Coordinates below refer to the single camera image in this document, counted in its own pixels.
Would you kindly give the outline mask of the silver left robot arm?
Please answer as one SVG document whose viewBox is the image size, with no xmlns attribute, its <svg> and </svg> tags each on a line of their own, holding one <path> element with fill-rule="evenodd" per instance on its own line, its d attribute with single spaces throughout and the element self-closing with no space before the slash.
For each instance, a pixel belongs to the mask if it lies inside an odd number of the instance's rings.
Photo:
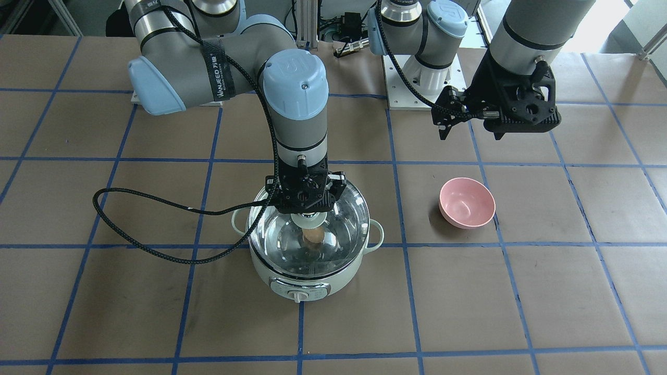
<svg viewBox="0 0 667 375">
<path fill-rule="evenodd" d="M 371 51 L 387 56 L 400 85 L 430 109 L 441 140 L 472 119 L 500 140 L 560 125 L 551 64 L 593 4 L 511 1 L 464 90 L 447 77 L 469 25 L 457 2 L 377 1 L 365 21 Z"/>
</svg>

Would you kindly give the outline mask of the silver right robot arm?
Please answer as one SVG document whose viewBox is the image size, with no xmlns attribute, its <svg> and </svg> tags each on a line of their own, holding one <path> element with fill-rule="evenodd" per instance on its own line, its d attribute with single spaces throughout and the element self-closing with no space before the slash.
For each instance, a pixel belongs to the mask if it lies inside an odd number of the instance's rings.
<svg viewBox="0 0 667 375">
<path fill-rule="evenodd" d="M 148 114 L 162 116 L 255 92 L 276 142 L 275 191 L 281 213 L 334 208 L 343 173 L 327 168 L 327 100 L 323 61 L 299 49 L 271 15 L 245 18 L 241 1 L 126 1 L 140 57 L 130 81 Z"/>
</svg>

